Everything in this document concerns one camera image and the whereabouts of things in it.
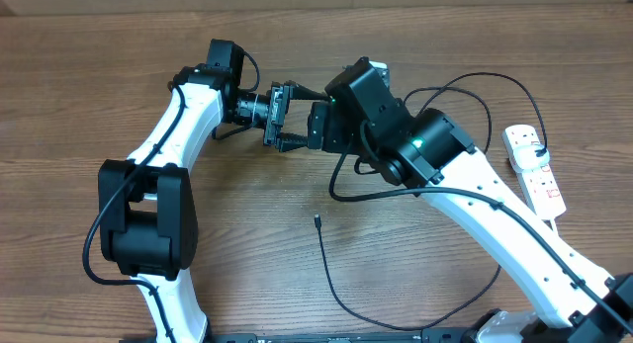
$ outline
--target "white plug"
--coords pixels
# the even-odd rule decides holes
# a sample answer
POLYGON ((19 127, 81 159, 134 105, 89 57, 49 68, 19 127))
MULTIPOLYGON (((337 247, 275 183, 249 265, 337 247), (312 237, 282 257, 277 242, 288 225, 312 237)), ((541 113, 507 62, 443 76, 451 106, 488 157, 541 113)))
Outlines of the white plug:
POLYGON ((554 219, 567 208, 549 165, 549 151, 536 156, 535 151, 542 149, 543 145, 533 126, 508 127, 501 137, 527 205, 539 218, 549 220, 556 231, 554 219))

